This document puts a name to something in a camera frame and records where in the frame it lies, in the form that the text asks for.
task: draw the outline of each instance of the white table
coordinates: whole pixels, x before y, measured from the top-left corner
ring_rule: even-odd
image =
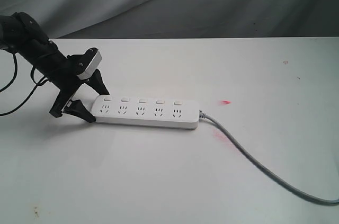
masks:
[[[98,47],[111,94],[197,100],[286,181],[338,198],[339,38],[55,42],[65,55]],[[4,85],[13,62],[0,59]],[[18,59],[4,112],[33,87]],[[0,117],[0,223],[338,222],[339,207],[281,188],[207,122],[187,131],[55,119],[57,92],[39,87]],[[90,107],[97,94],[76,96]]]

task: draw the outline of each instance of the gray fabric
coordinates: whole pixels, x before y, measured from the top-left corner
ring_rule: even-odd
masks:
[[[50,37],[339,36],[338,0],[0,0]]]

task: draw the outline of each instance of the power outlet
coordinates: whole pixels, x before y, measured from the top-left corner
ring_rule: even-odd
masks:
[[[91,113],[96,122],[195,129],[199,124],[196,101],[100,95]]]

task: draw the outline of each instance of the white power strip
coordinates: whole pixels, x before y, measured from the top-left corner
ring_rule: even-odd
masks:
[[[195,129],[199,124],[196,101],[100,95],[91,114],[96,122]]]

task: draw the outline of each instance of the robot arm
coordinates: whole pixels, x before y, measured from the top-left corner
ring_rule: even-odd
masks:
[[[63,113],[77,116],[87,122],[95,122],[95,117],[80,100],[72,100],[82,84],[87,84],[98,94],[109,94],[100,71],[97,69],[101,55],[97,48],[88,49],[83,55],[65,57],[57,45],[49,40],[38,23],[26,13],[0,16],[0,49],[9,53],[19,53],[33,65],[60,92],[49,111],[54,117]]]

